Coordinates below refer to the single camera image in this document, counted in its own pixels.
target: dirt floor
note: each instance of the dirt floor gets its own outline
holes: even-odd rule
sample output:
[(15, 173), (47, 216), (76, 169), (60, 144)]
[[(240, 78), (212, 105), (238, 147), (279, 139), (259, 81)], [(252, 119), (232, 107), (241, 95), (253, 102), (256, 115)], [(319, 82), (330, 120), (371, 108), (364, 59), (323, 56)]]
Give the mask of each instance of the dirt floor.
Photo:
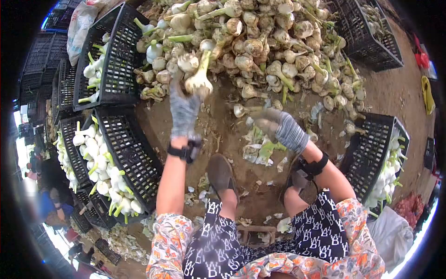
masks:
[[(405, 198), (411, 191), (421, 194), (423, 201), (427, 202), (433, 185), (427, 183), (430, 171), (423, 167), (423, 155), (426, 138), (433, 136), (435, 115), (434, 113), (430, 116), (425, 114), (421, 73), (412, 53), (410, 41), (395, 22), (391, 19), (389, 22), (400, 47), (404, 67), (380, 73), (369, 72), (359, 67), (361, 75), (367, 79), (365, 103), (372, 106), (370, 112), (398, 117), (410, 135), (407, 154), (409, 159), (405, 162), (405, 172), (401, 174), (400, 179), (404, 186), (397, 187), (392, 204)], [(299, 102), (301, 94), (294, 97), (295, 101), (288, 101), (284, 110), (292, 114), (300, 123), (299, 112), (310, 112), (313, 105), (322, 101), (322, 98), (317, 95), (308, 95), (301, 104)], [(187, 192), (188, 186), (197, 188), (200, 177), (205, 175), (208, 158), (218, 151), (234, 161), (233, 170), (239, 193), (244, 190), (249, 191), (249, 195), (240, 200), (237, 216), (252, 219), (253, 225), (262, 225), (267, 215), (283, 212), (283, 217), (287, 217), (284, 207), (279, 202), (279, 194), (287, 176), (289, 163), (282, 173), (277, 172), (277, 164), (285, 156), (291, 161), (293, 155), (289, 151), (274, 151), (271, 156), (274, 165), (271, 167), (255, 165), (242, 159), (242, 148), (247, 144), (242, 136), (248, 133), (249, 128), (245, 125), (246, 117), (236, 118), (232, 113), (231, 101), (237, 99), (241, 99), (240, 91), (234, 88), (224, 76), (219, 76), (217, 83), (214, 83), (214, 93), (205, 101), (206, 107), (209, 106), (209, 111), (200, 112), (198, 116), (196, 131), (202, 135), (204, 146), (195, 163), (187, 170), (185, 191)], [(272, 99), (281, 100), (281, 94), (273, 93)], [(246, 106), (262, 105), (259, 100), (253, 99), (240, 102)], [(160, 150), (160, 158), (164, 161), (165, 148), (172, 128), (169, 99), (165, 98), (164, 101), (153, 104), (150, 110), (142, 101), (136, 107), (136, 114), (150, 144), (153, 148), (157, 147)], [(348, 136), (339, 138), (339, 132), (344, 129), (343, 120), (343, 112), (334, 112), (323, 115), (322, 129), (313, 126), (313, 131), (319, 135), (317, 146), (326, 151), (332, 161), (336, 160), (337, 154), (345, 153), (345, 142), (350, 140)], [(256, 184), (258, 180), (262, 181), (260, 186)], [(273, 185), (267, 186), (268, 181), (273, 181)], [(308, 203), (311, 203), (315, 196), (314, 187), (302, 193), (303, 199)], [(184, 214), (190, 219), (195, 216), (203, 217), (204, 212), (202, 202), (193, 206), (185, 205)], [(276, 226), (277, 223), (278, 220), (273, 218), (268, 225)], [(140, 224), (129, 226), (129, 232), (137, 237), (139, 244), (150, 251), (150, 241), (141, 234), (141, 231)], [(145, 266), (132, 260), (121, 260), (117, 267), (110, 269), (116, 278), (145, 277)]]

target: brown shoe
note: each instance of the brown shoe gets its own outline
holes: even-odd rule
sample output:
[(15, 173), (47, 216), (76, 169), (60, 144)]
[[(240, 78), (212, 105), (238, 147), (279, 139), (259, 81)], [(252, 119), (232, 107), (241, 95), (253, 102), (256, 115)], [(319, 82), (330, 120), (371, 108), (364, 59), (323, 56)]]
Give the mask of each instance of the brown shoe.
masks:
[(294, 157), (293, 161), (291, 162), (291, 166), (288, 171), (288, 178), (286, 179), (285, 187), (283, 187), (280, 195), (279, 195), (279, 201), (284, 204), (284, 196), (285, 192), (290, 187), (296, 187), (299, 190), (299, 193), (306, 188), (308, 185), (310, 185), (311, 181), (308, 181), (305, 177), (298, 174), (298, 170), (302, 169), (301, 163), (299, 161), (299, 156)]
[(206, 167), (209, 183), (219, 196), (219, 191), (232, 189), (239, 201), (232, 166), (223, 155), (216, 153), (211, 156)]

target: hand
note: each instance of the hand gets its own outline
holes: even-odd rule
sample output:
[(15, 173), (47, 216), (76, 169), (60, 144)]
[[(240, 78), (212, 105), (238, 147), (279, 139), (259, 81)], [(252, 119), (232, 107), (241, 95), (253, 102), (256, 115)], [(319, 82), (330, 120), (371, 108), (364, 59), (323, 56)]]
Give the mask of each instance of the hand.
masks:
[(195, 134), (201, 100), (197, 95), (184, 96), (178, 79), (170, 82), (170, 112), (172, 113), (172, 134), (170, 138), (186, 136), (192, 138)]
[(271, 140), (276, 138), (298, 155), (306, 148), (310, 136), (289, 113), (268, 108), (262, 112), (252, 113), (252, 117), (256, 120), (256, 125), (267, 133)]
[(55, 204), (60, 203), (59, 191), (56, 188), (51, 189), (51, 191), (50, 191), (50, 199)]

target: floral shirt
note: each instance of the floral shirt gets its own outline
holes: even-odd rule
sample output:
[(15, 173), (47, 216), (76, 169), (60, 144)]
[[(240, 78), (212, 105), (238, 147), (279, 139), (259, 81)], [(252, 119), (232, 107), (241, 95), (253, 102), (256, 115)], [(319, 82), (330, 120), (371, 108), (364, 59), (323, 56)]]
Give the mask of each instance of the floral shirt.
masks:
[[(292, 253), (272, 253), (242, 267), (232, 278), (268, 277), (272, 271), (296, 278), (380, 278), (384, 261), (368, 231), (367, 211), (357, 199), (336, 205), (347, 233), (349, 255), (333, 264)], [(178, 214), (161, 214), (153, 225), (155, 237), (147, 265), (148, 278), (183, 278), (182, 263), (192, 238), (192, 221)]]

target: black patterned shorts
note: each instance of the black patterned shorts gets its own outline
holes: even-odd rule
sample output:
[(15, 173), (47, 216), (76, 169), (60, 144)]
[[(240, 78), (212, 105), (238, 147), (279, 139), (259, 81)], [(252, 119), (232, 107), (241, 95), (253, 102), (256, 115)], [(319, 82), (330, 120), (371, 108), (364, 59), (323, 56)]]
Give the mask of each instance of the black patterned shorts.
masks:
[(240, 246), (235, 222), (219, 215), (210, 200), (203, 227), (192, 237), (183, 261), (184, 278), (230, 278), (244, 265), (272, 253), (293, 253), (334, 263), (348, 255), (347, 235), (330, 192), (321, 192), (291, 220), (294, 238), (264, 248)]

